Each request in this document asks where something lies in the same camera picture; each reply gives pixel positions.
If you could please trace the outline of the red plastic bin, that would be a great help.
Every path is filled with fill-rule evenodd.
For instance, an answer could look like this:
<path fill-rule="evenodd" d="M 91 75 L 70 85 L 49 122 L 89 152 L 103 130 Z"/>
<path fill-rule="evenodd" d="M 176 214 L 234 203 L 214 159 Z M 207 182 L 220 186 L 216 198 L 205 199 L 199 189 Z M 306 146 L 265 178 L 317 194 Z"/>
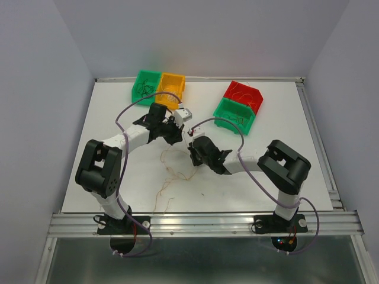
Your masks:
<path fill-rule="evenodd" d="M 244 85 L 235 80 L 231 81 L 223 97 L 250 107 L 255 115 L 258 114 L 264 101 L 264 98 L 258 89 Z"/>

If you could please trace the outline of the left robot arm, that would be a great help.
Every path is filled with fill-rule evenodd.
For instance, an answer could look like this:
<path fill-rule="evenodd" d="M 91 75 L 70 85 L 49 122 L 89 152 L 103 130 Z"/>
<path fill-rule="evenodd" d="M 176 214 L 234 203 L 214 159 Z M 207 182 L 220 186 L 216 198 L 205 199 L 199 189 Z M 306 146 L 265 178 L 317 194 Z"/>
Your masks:
<path fill-rule="evenodd" d="M 170 145 L 181 142 L 184 124 L 192 118 L 186 108 L 176 109 L 168 117 L 167 112 L 167 106 L 153 103 L 147 114 L 128 129 L 122 128 L 121 134 L 103 141 L 92 139 L 85 145 L 75 182 L 95 197 L 118 233 L 131 229 L 130 207 L 119 193 L 128 155 L 159 137 Z"/>

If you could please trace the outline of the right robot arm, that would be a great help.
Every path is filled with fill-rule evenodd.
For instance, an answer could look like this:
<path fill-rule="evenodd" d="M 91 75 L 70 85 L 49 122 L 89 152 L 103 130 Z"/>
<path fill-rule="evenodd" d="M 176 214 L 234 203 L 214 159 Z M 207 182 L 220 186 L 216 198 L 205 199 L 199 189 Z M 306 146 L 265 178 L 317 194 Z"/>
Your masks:
<path fill-rule="evenodd" d="M 243 157 L 239 151 L 219 150 L 207 136 L 199 136 L 189 143 L 188 150 L 194 166 L 206 165 L 218 175 L 247 173 L 257 186 L 276 203 L 273 226 L 285 231 L 294 224 L 300 206 L 300 192 L 309 175 L 311 163 L 280 140 L 273 140 L 263 156 Z M 262 172 L 278 189 L 274 198 L 253 176 Z"/>

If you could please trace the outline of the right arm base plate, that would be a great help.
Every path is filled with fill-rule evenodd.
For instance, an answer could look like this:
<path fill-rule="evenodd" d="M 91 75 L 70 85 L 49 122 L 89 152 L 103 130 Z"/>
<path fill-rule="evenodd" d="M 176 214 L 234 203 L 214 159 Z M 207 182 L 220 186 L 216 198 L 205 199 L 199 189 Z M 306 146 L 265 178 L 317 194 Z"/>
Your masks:
<path fill-rule="evenodd" d="M 253 218 L 254 232 L 257 234 L 307 233 L 307 221 L 303 214 L 295 214 L 291 220 L 285 220 L 275 213 L 256 215 Z"/>

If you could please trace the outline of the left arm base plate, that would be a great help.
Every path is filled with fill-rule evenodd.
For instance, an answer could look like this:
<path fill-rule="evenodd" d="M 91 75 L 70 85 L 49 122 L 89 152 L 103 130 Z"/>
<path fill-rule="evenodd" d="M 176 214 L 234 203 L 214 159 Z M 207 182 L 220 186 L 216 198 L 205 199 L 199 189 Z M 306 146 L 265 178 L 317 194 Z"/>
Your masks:
<path fill-rule="evenodd" d="M 108 215 L 95 215 L 94 222 L 97 224 L 98 235 L 148 235 L 145 227 L 141 228 L 132 220 L 125 216 L 122 220 L 117 220 Z"/>

